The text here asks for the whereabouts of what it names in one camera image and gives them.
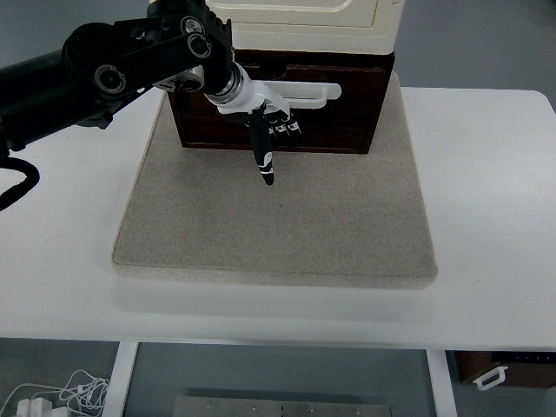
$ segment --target white handle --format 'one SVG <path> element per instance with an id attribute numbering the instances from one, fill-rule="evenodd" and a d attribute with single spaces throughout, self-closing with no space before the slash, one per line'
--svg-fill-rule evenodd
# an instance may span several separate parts
<path id="1" fill-rule="evenodd" d="M 487 372 L 486 374 L 480 376 L 479 378 L 477 378 L 476 380 L 473 381 L 473 384 L 477 384 L 477 388 L 480 391 L 487 391 L 487 389 L 490 389 L 492 387 L 496 387 L 497 385 L 501 384 L 502 382 L 504 382 L 506 380 L 506 374 L 504 373 L 504 371 L 507 369 L 507 367 L 496 367 L 495 369 L 493 369 L 492 371 Z M 483 383 L 488 380 L 489 378 L 492 378 L 493 376 L 498 375 L 498 379 L 489 382 L 486 385 L 483 385 Z"/>
<path id="2" fill-rule="evenodd" d="M 336 83 L 305 83 L 294 81 L 265 81 L 265 84 L 289 102 L 292 109 L 322 109 L 328 100 L 341 96 Z"/>

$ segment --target gray carpet pad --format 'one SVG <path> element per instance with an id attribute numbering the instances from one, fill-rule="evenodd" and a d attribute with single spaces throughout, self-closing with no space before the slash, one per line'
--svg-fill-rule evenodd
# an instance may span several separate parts
<path id="1" fill-rule="evenodd" d="M 182 149 L 165 97 L 114 247 L 128 277 L 418 288 L 436 276 L 400 84 L 368 155 Z"/>

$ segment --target dark wooden box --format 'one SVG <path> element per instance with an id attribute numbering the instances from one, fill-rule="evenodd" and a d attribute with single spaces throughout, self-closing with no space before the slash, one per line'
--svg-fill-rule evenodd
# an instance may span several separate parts
<path id="1" fill-rule="evenodd" d="M 518 360 L 497 358 L 494 352 L 456 352 L 455 358 L 460 373 L 460 382 L 471 384 L 473 380 L 484 375 L 488 371 L 506 366 L 506 380 L 500 384 L 501 387 L 530 387 L 549 388 L 556 386 L 556 363 L 553 363 L 554 353 L 519 353 L 515 356 Z M 539 363 L 544 356 L 550 356 L 551 363 Z"/>
<path id="2" fill-rule="evenodd" d="M 294 109 L 302 140 L 276 150 L 366 154 L 373 140 L 394 53 L 385 56 L 237 50 L 252 79 L 338 83 L 342 93 L 322 109 Z M 250 149 L 249 130 L 223 119 L 202 93 L 170 93 L 183 147 Z"/>

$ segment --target metal plate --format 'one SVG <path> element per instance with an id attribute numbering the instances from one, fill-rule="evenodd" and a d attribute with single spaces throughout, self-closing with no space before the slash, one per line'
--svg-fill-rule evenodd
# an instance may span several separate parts
<path id="1" fill-rule="evenodd" d="M 178 397 L 174 417 L 391 417 L 389 406 Z"/>

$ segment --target white cabinet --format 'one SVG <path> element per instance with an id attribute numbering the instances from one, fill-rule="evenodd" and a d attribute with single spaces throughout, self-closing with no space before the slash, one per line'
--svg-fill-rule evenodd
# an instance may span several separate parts
<path id="1" fill-rule="evenodd" d="M 234 46 L 386 55 L 394 50 L 405 0 L 207 0 L 231 19 Z"/>

